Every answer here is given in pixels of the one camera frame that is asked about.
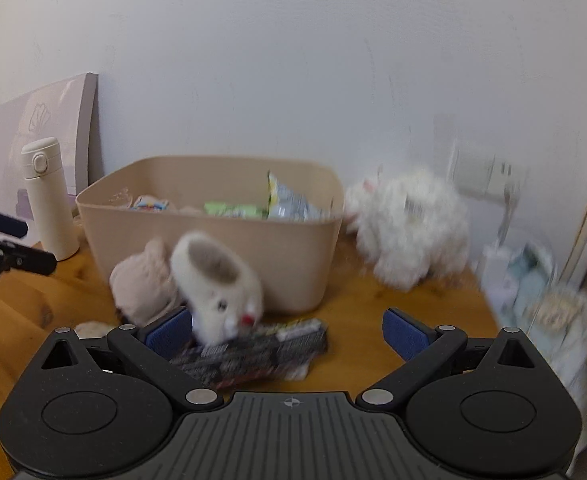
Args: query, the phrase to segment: plush toy tag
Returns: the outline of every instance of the plush toy tag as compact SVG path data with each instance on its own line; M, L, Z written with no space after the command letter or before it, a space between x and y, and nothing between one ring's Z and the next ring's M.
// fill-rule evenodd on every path
M422 222L425 217L423 207L410 197L405 199L405 212L413 222Z

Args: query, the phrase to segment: wooden table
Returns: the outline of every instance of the wooden table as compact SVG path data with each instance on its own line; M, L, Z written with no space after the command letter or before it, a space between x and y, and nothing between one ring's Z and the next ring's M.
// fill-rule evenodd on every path
M382 313L389 306L429 326L454 324L469 336L493 337L497 332L470 272L447 280L427 280L409 293L391 290L363 265L352 238L341 238L325 298L309 314L329 327L328 354L314 361L304 381L261 381L251 388L345 390L355 397L401 364L382 339ZM61 262L53 276L6 273L0 280L0 407L51 331L87 320L117 323L109 287L100 279L85 240L80 252ZM10 476L0 448L0 480Z

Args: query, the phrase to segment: plastic bin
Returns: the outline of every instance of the plastic bin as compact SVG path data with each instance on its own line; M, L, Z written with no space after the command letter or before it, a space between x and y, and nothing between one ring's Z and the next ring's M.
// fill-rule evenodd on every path
M139 211L123 202L143 194L177 208L202 209L205 202L267 207L267 171L310 203L331 209L318 222L239 219L203 213ZM301 314L314 309L327 286L341 224L344 192L336 174L313 162L229 156L157 156L125 166L77 197L87 239L101 274L141 252L152 237L168 248L191 230L202 230L242 256L262 280L267 310Z

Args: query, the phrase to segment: wall outlet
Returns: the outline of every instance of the wall outlet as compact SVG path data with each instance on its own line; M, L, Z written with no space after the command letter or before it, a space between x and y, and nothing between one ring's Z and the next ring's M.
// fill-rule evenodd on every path
M496 155L480 155L453 147L449 180L465 194L477 198L505 200L505 186L512 182L522 189L528 169Z

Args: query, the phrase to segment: blue gripper pad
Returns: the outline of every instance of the blue gripper pad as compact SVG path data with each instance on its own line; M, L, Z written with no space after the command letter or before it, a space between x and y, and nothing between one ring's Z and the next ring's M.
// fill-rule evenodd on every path
M382 315L382 337L405 361L412 360L437 338L437 332L397 308Z
M175 356L191 339L191 313L183 308L169 319L165 316L161 323L154 323L142 341L144 345L159 356L169 360Z

